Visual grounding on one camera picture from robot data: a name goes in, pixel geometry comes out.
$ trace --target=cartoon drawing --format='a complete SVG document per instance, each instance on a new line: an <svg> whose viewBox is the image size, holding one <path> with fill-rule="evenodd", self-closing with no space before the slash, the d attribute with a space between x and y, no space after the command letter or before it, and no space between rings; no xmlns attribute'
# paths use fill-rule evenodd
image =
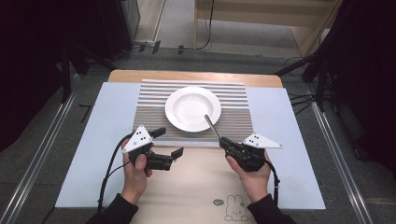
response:
<svg viewBox="0 0 396 224"><path fill-rule="evenodd" d="M248 221L247 209L240 195L227 198L226 221Z"/></svg>

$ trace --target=grey striped placemat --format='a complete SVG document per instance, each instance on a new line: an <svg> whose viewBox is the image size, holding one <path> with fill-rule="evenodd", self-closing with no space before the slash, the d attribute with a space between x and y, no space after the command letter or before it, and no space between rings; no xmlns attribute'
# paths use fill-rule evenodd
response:
<svg viewBox="0 0 396 224"><path fill-rule="evenodd" d="M173 126L165 115L168 97L188 86L205 88L219 98L221 115L215 127L220 136L241 142L253 133L245 86L235 82L144 79L137 100L134 128L141 124L148 131L165 127L166 134L156 139L161 145L217 146L219 141L210 128L198 133L184 132Z"/></svg>

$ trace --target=white plate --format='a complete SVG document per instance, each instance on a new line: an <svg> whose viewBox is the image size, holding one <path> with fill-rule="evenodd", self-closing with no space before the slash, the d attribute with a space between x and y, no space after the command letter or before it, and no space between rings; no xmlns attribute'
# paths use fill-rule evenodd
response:
<svg viewBox="0 0 396 224"><path fill-rule="evenodd" d="M173 92L165 104L169 121L182 131L197 133L209 128L204 115L215 124L221 113L218 97L201 87L186 87Z"/></svg>

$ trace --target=person's left hand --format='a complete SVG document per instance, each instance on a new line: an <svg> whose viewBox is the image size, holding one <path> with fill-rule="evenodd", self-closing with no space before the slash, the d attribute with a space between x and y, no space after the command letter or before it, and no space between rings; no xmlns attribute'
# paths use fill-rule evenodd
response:
<svg viewBox="0 0 396 224"><path fill-rule="evenodd" d="M128 143L129 139L125 140L121 147L124 148ZM129 161L128 153L122 153L122 162L123 164ZM145 167L147 164L146 155L140 154L135 164L133 165L131 162L124 165L124 186L122 189L121 196L129 203L137 205L140 197L146 190L147 186L147 178L152 175L152 170L147 170L145 172Z"/></svg>

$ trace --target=grey floor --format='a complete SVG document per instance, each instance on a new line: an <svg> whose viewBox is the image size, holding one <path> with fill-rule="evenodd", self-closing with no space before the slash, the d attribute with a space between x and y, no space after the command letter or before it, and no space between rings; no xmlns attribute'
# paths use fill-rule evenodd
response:
<svg viewBox="0 0 396 224"><path fill-rule="evenodd" d="M166 27L165 23L163 21L162 28ZM288 28L284 27L269 27L269 29L282 29L281 34L288 32ZM162 38L164 44L171 46L172 42L166 36L168 36L166 33L160 31L158 38ZM185 51L181 55L170 49L160 49L156 54L152 54L149 50L141 53L131 51L116 60L114 64L119 69L272 74L298 60L293 58L296 57L297 48L292 42L292 36L286 36L283 40L285 48L283 51L280 49L282 45L271 44L270 40L275 39L274 36L276 33L265 37L268 40L265 45L269 48L260 52L248 53L246 51L235 54L228 51L229 47L225 45L218 48L217 52ZM304 69L300 68L282 77L282 83L288 93L307 94L307 84L301 81L300 76L303 71ZM74 86L76 91L74 101L50 147L35 183L29 189L29 194L22 204L15 223L41 223L55 204L89 118L88 116L84 119L87 112L84 105L94 105L101 85L107 81L109 74L110 72L101 64L93 63L87 75L78 75L78 78L74 79L78 79ZM310 83L308 86L315 88L316 84ZM2 215L55 118L61 106L61 98L62 89L50 98L18 141L0 153L0 211ZM295 110L299 110L302 106L296 106ZM396 181L392 174L375 161L356 159L354 148L342 121L332 112L328 104L325 104L324 114L373 222L394 223L396 221ZM298 114L296 119L326 204L326 210L284 212L290 214L298 223L359 223L348 198L346 186L342 182L326 138L318 124L314 107L309 106ZM91 162L95 161L87 158L87 164ZM94 212L95 209L55 209L47 223L84 223Z"/></svg>

